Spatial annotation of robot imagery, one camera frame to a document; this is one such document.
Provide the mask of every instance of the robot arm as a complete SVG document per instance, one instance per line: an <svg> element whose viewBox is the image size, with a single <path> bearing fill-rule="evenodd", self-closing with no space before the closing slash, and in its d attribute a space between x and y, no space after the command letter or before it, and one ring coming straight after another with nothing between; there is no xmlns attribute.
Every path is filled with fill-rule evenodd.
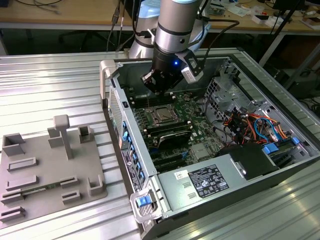
<svg viewBox="0 0 320 240"><path fill-rule="evenodd" d="M199 48L201 42L190 45L192 36L195 39L202 36L203 40L210 26L196 19L200 4L200 0L161 0L156 31L149 30L150 34L155 36L152 38L136 36L136 42L143 39L144 44L148 44L149 41L149 46L153 45L151 70L141 79L144 85L156 95L161 95L173 88L183 78L191 84L197 82L203 75L202 67L193 53ZM145 22L145 20L141 21L144 27L146 27ZM205 32L202 33L203 24L206 26Z"/></svg>

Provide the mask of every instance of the white label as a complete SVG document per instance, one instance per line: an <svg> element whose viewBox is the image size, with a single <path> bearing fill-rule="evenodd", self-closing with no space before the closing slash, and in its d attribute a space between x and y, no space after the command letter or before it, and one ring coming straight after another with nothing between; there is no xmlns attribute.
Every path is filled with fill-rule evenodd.
<svg viewBox="0 0 320 240"><path fill-rule="evenodd" d="M188 177L188 170L177 171L174 173L177 180Z"/></svg>

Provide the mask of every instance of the motherboard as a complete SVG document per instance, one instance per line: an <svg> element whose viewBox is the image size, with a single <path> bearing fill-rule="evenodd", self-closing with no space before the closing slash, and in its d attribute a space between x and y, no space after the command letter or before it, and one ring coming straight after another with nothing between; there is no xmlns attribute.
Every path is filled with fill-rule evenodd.
<svg viewBox="0 0 320 240"><path fill-rule="evenodd" d="M131 108L160 173L213 158L224 147L192 92L134 99Z"/></svg>

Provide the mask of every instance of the wooden desk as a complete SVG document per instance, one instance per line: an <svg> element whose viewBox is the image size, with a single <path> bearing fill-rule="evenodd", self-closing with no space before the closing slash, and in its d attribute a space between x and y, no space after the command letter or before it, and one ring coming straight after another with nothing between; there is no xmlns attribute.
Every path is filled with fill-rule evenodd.
<svg viewBox="0 0 320 240"><path fill-rule="evenodd" d="M32 3L32 0L21 0L26 3ZM64 29L64 30L110 30L112 15L117 6L118 0L63 0L56 4L57 10L61 14L55 14L50 11L39 9L36 6L21 4L11 0L9 7L0 8L0 29ZM250 7L263 6L269 15L273 15L275 10L264 3L253 0L247 3ZM234 19L240 24L229 30L227 33L238 34L269 34L271 28L256 24L251 20L251 16L237 16L229 11L225 16L211 16L215 19ZM278 35L265 56L260 61L263 66L268 58L274 52L285 35L320 35L320 31L315 31L300 22L301 17L293 17L293 21L288 23L283 31ZM120 29L120 21L115 26L115 30ZM125 12L123 30L131 31L131 19ZM213 22L210 32L220 32L221 29L228 26L229 23ZM0 55L2 53L2 44L0 40Z"/></svg>

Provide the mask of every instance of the warning label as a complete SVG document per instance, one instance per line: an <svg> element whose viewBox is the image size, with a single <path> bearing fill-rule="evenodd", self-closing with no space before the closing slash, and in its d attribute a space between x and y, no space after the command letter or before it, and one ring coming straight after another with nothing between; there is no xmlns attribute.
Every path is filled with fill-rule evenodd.
<svg viewBox="0 0 320 240"><path fill-rule="evenodd" d="M229 188L215 164L189 172L188 174L201 198L208 197Z"/></svg>

